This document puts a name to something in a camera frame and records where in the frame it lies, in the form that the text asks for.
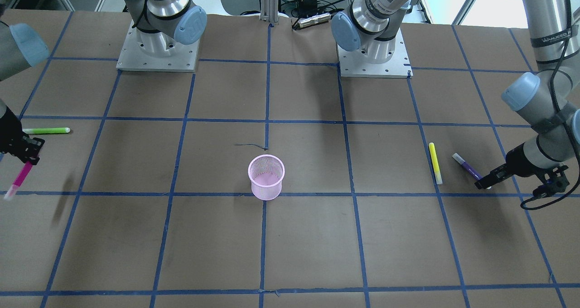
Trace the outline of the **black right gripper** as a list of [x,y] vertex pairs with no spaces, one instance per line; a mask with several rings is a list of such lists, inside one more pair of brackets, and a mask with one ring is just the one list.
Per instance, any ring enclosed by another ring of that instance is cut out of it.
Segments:
[[20,159],[24,164],[37,165],[45,140],[31,138],[23,131],[19,118],[3,102],[0,102],[0,151]]

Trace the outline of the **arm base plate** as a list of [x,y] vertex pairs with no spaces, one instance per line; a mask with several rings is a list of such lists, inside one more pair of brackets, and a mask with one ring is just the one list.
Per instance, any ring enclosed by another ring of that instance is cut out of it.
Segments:
[[342,77],[413,77],[402,30],[388,41],[372,40],[365,48],[348,52],[336,46]]
[[129,23],[116,68],[129,72],[190,72],[196,70],[201,39],[181,44],[158,32],[148,34]]

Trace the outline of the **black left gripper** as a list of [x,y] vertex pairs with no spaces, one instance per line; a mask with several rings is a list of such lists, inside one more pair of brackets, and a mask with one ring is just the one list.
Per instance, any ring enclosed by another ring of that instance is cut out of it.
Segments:
[[508,178],[511,178],[514,175],[514,170],[511,166],[507,163],[491,170],[487,175],[483,176],[482,178],[478,179],[474,185],[477,189],[489,189],[505,181]]

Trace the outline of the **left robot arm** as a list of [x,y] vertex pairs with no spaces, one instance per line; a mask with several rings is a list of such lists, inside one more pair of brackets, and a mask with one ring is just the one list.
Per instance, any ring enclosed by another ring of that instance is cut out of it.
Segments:
[[[374,40],[392,39],[400,27],[394,17],[408,1],[354,0],[331,19],[337,45],[353,52]],[[579,109],[567,99],[579,85],[579,24],[572,0],[522,1],[538,73],[524,73],[501,98],[536,135],[509,151],[506,162],[478,180],[476,188],[534,175],[539,189],[559,193],[568,185],[563,163],[579,149]]]

